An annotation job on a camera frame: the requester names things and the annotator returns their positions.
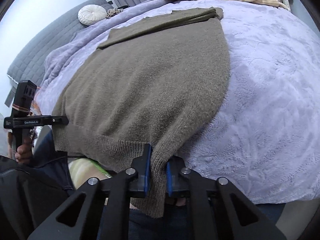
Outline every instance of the silver bolt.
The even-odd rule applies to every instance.
[[[88,183],[89,183],[90,185],[96,185],[96,184],[98,183],[98,179],[97,179],[97,178],[90,178],[90,179],[88,180]]]
[[[219,178],[218,182],[221,185],[227,185],[229,180],[227,178],[221,177],[221,178]]]
[[[189,168],[184,167],[184,168],[181,169],[181,173],[183,173],[183,174],[190,174],[190,173],[191,173],[191,170],[190,170]]]
[[[125,173],[128,175],[133,175],[136,173],[136,170],[134,168],[128,168],[125,170]]]

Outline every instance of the white round pillow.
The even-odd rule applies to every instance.
[[[89,4],[78,12],[78,19],[84,25],[93,25],[107,17],[107,11],[100,5]]]

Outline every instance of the dark blue jeans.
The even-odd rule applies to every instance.
[[[74,192],[65,152],[56,152],[52,133],[48,133],[34,152],[31,165],[55,179],[70,195]],[[259,209],[274,223],[282,213],[284,204],[261,204]],[[164,216],[154,219],[139,210],[130,210],[129,240],[185,240],[188,238],[187,208],[165,205]]]

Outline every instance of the white wall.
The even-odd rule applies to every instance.
[[[313,21],[312,17],[308,13],[305,6],[301,3],[300,0],[293,0],[293,2],[290,4],[291,12],[297,16],[300,20],[302,20],[306,25],[308,25],[319,37],[320,32]]]
[[[11,89],[6,73],[21,49],[56,18],[87,0],[15,0],[0,22],[0,113],[9,116],[4,101]]]

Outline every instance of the quilted headboard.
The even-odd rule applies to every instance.
[[[88,0],[67,11],[28,42],[10,65],[7,75],[16,83],[31,80],[39,86],[44,76],[47,55],[69,43],[76,32],[87,27],[79,22],[78,11],[88,4],[101,5],[106,10],[113,8],[106,0]]]

